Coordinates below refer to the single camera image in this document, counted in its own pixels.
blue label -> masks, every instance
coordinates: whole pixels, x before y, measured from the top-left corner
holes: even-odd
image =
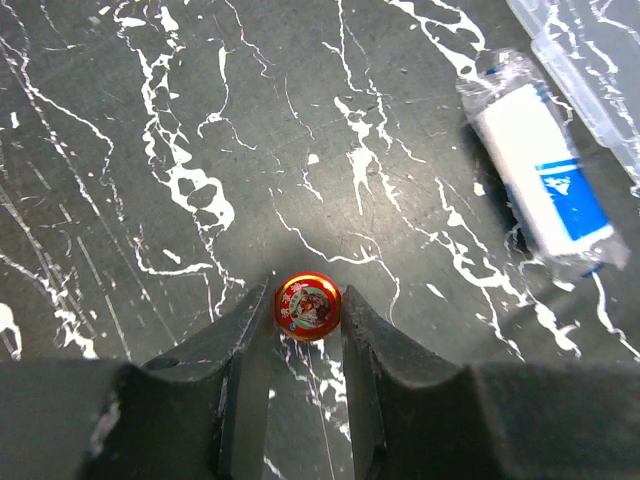
[[[571,240],[579,240],[609,224],[579,168],[546,175],[540,172],[540,178]]]

blue stripe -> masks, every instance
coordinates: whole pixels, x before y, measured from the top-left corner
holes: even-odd
[[[570,158],[568,160],[560,160],[559,162],[551,162],[551,163],[541,163],[540,165],[536,165],[536,170],[547,170],[549,168],[557,168],[557,167],[569,167],[571,165],[577,165],[577,158]]]

transparent plastic box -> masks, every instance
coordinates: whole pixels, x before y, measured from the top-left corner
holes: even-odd
[[[507,3],[596,141],[640,184],[640,2]]]

marble surface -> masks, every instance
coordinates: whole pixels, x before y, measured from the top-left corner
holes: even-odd
[[[529,44],[504,2],[1,0],[0,32],[0,360],[142,363],[301,270],[453,362],[640,360],[637,255],[554,284],[465,122],[457,75]],[[274,360],[264,478],[352,478],[339,333]]]

clear plastic wrapper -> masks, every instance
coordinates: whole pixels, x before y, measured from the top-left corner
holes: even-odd
[[[497,50],[492,60],[477,81],[461,80],[457,89],[529,250],[564,281],[607,263],[624,268],[629,249],[583,174],[544,76],[516,50]]]

